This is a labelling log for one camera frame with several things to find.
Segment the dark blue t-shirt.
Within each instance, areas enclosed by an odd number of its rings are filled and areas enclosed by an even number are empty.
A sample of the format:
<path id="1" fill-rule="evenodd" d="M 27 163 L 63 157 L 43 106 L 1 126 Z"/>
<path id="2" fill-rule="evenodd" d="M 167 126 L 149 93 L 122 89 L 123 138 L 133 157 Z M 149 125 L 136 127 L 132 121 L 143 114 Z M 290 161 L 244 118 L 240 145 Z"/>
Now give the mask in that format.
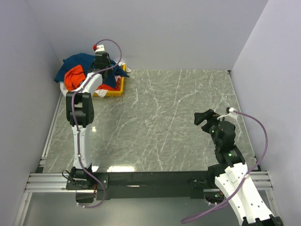
<path id="1" fill-rule="evenodd" d="M 81 65 L 85 76 L 88 73 L 88 70 L 90 69 L 92 63 L 94 62 L 95 57 L 93 55 L 85 54 L 85 53 L 79 53 L 70 56 L 67 59 L 63 60 L 63 65 L 57 72 L 54 81 L 55 82 L 64 82 L 65 74 L 71 70 L 72 68 Z M 118 65 L 115 68 L 113 68 L 113 72 L 108 73 L 107 79 L 103 82 L 105 85 L 109 85 L 113 88 L 115 85 L 115 76 L 120 77 L 129 77 L 128 74 Z"/>

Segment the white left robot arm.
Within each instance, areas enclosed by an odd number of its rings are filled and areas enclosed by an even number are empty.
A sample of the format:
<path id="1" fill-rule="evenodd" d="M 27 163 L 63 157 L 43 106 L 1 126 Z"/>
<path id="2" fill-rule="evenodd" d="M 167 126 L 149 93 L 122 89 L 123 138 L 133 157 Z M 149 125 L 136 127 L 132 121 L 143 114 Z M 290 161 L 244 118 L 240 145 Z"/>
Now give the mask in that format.
<path id="1" fill-rule="evenodd" d="M 89 130 L 94 120 L 92 95 L 108 77 L 111 61 L 106 51 L 96 51 L 86 78 L 74 91 L 66 94 L 66 118 L 74 138 L 74 161 L 69 180 L 83 189 L 93 186 L 92 162 L 89 151 Z"/>

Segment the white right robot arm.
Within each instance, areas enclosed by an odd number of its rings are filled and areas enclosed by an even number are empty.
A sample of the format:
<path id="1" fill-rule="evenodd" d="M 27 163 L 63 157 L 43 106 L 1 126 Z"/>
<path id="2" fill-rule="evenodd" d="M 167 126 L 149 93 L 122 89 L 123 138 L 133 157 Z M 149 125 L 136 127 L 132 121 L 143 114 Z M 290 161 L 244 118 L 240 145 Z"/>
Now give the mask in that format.
<path id="1" fill-rule="evenodd" d="M 241 114 L 235 108 L 228 107 L 226 114 L 219 115 L 209 109 L 203 113 L 194 113 L 194 124 L 199 125 L 211 136 L 217 165 L 208 168 L 207 184 L 219 188 L 225 200 L 212 210 L 218 210 L 227 204 L 234 211 L 241 226 L 282 226 L 279 216 L 274 216 L 266 206 L 250 176 L 250 169 L 235 145 L 235 125 L 230 119 L 237 120 Z"/>

